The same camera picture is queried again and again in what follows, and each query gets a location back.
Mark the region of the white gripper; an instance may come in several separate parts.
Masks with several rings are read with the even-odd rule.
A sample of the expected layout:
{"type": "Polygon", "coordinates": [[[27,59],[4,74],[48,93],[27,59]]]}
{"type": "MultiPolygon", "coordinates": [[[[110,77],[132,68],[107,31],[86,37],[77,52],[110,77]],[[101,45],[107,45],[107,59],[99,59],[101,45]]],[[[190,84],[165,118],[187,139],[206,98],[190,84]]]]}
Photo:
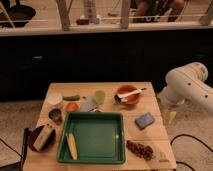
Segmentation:
{"type": "MultiPolygon", "coordinates": [[[[185,102],[185,99],[171,87],[164,87],[157,97],[165,108],[173,108],[182,105],[185,102]]],[[[162,114],[164,125],[170,125],[175,116],[175,111],[165,110],[162,114]]]]}

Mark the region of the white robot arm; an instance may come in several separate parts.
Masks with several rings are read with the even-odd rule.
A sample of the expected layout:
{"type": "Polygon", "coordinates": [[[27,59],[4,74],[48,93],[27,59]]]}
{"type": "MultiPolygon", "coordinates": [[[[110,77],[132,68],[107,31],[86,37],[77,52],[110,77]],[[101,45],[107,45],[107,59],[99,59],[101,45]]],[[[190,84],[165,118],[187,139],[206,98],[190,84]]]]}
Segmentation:
{"type": "Polygon", "coordinates": [[[213,114],[213,88],[205,83],[207,78],[208,69],[200,62],[174,68],[166,74],[166,86],[157,95],[164,108],[162,118],[165,126],[176,116],[173,107],[184,104],[186,100],[213,114]]]}

